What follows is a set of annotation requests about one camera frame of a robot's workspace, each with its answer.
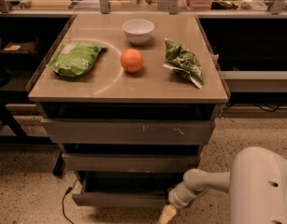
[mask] orange fruit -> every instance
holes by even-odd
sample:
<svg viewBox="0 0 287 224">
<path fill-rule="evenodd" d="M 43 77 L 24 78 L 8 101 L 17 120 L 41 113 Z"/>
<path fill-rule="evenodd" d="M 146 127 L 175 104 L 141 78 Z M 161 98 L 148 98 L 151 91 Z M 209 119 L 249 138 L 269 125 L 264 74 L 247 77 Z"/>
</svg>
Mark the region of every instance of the orange fruit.
<svg viewBox="0 0 287 224">
<path fill-rule="evenodd" d="M 129 73 L 138 72 L 143 67 L 142 53 L 137 49 L 127 49 L 121 55 L 121 64 Z"/>
</svg>

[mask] speckled floor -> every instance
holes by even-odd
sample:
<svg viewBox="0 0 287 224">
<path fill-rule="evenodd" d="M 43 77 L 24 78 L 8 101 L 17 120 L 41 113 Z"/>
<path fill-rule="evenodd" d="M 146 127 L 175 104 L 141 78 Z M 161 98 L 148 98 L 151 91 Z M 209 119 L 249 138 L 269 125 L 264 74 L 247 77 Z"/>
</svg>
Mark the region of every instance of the speckled floor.
<svg viewBox="0 0 287 224">
<path fill-rule="evenodd" d="M 40 117 L 17 117 L 25 131 L 42 135 Z M 205 146 L 199 168 L 207 172 L 229 171 L 244 147 L 269 148 L 287 158 L 287 112 L 240 112 L 229 109 Z M 1 133 L 9 133 L 0 127 Z M 0 224 L 65 224 L 62 199 L 76 178 L 52 174 L 59 150 L 56 146 L 0 146 Z M 157 209 L 78 207 L 71 198 L 80 184 L 65 197 L 65 213 L 75 223 L 156 223 Z M 190 208 L 177 213 L 171 224 L 228 223 L 228 194 L 210 190 Z"/>
</svg>

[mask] snack bag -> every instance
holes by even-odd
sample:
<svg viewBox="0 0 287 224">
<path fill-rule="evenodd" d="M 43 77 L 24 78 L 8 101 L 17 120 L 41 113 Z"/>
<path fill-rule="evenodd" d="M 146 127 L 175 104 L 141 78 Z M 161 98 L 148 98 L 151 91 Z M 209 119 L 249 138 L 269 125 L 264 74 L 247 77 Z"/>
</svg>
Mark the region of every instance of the snack bag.
<svg viewBox="0 0 287 224">
<path fill-rule="evenodd" d="M 182 78 L 192 81 L 197 88 L 203 87 L 201 65 L 196 56 L 188 50 L 187 45 L 165 39 L 164 67 L 178 73 Z"/>
<path fill-rule="evenodd" d="M 61 46 L 47 66 L 59 77 L 79 77 L 87 73 L 106 46 L 86 42 L 69 42 Z"/>
</svg>

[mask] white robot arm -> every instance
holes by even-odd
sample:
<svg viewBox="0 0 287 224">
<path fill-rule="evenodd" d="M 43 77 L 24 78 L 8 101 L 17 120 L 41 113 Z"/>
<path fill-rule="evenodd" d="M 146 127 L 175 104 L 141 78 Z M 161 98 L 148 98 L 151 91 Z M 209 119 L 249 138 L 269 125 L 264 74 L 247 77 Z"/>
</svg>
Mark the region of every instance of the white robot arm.
<svg viewBox="0 0 287 224">
<path fill-rule="evenodd" d="M 230 173 L 189 170 L 168 200 L 181 209 L 207 189 L 229 191 L 230 224 L 287 224 L 287 160 L 270 150 L 243 149 Z"/>
</svg>

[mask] white bowl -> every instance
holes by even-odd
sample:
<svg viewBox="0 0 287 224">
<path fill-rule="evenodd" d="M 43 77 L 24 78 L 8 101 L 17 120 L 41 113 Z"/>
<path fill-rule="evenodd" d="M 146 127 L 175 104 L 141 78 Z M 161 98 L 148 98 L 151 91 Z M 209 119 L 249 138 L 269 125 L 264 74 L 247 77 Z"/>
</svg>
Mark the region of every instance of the white bowl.
<svg viewBox="0 0 287 224">
<path fill-rule="evenodd" d="M 151 21 L 135 19 L 126 21 L 122 29 L 131 43 L 134 45 L 143 45 L 151 39 L 154 24 Z"/>
</svg>

